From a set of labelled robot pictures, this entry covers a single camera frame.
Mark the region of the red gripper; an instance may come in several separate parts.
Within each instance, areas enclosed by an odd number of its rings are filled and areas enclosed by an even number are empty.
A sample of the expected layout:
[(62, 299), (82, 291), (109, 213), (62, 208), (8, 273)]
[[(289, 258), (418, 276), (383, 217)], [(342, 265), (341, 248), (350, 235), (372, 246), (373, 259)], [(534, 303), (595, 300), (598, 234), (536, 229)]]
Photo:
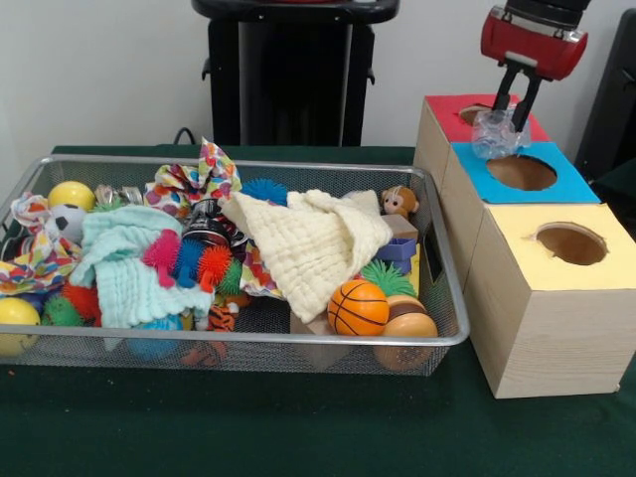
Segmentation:
[[(514, 110), (514, 126), (522, 133), (536, 100), (541, 78), (563, 80), (578, 65), (588, 42), (588, 34), (569, 27), (558, 27), (532, 20), (503, 6), (489, 12), (481, 36), (481, 53), (499, 63), (516, 62), (534, 70), (524, 98)], [(518, 69), (506, 69), (492, 106), (505, 111), (510, 89)]]

